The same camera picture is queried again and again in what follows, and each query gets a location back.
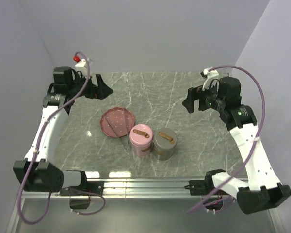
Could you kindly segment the grey round lid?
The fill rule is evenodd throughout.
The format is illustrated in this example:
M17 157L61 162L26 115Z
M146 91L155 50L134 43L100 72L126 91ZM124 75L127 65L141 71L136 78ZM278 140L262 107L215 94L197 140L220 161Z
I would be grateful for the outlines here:
M169 128L161 128L155 132L154 145L161 150L171 150L177 145L177 135Z

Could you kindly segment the pink round lid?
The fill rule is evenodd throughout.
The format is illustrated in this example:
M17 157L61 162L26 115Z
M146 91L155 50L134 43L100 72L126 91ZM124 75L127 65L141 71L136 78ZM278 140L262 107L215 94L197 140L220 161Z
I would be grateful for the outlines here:
M130 141L136 146L148 145L153 139L153 131L146 124L135 125L129 135Z

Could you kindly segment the metal kitchen tongs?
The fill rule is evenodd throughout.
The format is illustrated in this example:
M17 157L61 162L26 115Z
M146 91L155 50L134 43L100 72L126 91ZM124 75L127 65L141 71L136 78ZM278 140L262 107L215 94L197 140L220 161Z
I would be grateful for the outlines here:
M129 124L125 108L115 107L102 113L101 131L108 137L119 139L125 150L129 150Z

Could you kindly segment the pink cylindrical lunch container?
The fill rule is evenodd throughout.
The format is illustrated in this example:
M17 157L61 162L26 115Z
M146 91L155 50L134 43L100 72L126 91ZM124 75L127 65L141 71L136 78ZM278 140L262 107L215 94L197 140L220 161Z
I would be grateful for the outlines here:
M146 145L135 145L132 143L131 146L133 149L134 156L147 157L151 153L152 143L150 142Z

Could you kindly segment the grey cylindrical lunch container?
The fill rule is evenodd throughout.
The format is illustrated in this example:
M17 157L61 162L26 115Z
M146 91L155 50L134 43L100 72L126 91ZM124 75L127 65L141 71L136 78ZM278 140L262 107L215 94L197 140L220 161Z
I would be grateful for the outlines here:
M175 153L176 146L172 148L160 148L159 146L153 145L154 156L160 161L169 160Z

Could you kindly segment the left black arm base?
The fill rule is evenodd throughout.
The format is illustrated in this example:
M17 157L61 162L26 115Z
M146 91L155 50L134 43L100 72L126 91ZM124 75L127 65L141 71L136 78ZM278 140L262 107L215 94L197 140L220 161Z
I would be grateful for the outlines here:
M69 206L71 212L78 215L89 216L101 212L105 205L106 199L103 197L104 181L86 181L84 186L66 187L59 192L61 197L69 197ZM99 198L102 206L93 212L85 213L88 210L93 198Z

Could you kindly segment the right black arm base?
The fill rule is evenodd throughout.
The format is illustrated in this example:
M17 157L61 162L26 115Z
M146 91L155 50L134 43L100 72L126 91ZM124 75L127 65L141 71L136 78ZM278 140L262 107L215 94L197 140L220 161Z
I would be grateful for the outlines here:
M206 196L211 190L214 189L214 186L211 181L208 181L208 179L205 177L203 180L189 180L189 184L184 187L184 189L187 189L190 191L191 196ZM210 198L207 200L204 205L215 201L215 199L220 200L223 198L223 195L226 193L222 190L219 190L215 193L216 198ZM219 211L222 210L224 205L224 202L216 202L212 205L206 206L207 211Z

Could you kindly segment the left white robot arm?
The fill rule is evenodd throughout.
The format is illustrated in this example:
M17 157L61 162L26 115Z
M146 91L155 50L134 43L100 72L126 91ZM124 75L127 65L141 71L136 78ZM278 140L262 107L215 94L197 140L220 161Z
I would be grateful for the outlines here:
M56 145L78 92L89 99L103 100L113 90L100 74L96 74L97 84L93 84L91 79L86 79L85 72L67 66L56 67L53 78L43 98L42 117L35 139L25 158L15 161L13 171L21 191L55 193L71 187L77 195L83 195L89 185L85 172L57 168L54 165Z

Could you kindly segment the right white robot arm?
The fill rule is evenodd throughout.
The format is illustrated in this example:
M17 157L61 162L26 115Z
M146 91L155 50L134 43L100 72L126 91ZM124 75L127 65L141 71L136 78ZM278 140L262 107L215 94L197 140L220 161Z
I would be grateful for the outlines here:
M219 113L236 142L248 181L237 179L238 172L232 175L222 169L207 172L204 188L208 194L189 211L209 206L208 199L219 191L233 197L247 215L276 208L290 197L290 187L277 177L262 145L259 136L262 125L257 123L252 108L241 103L240 81L224 77L215 86L189 88L182 103L189 113L194 112L196 100L200 111L213 109Z

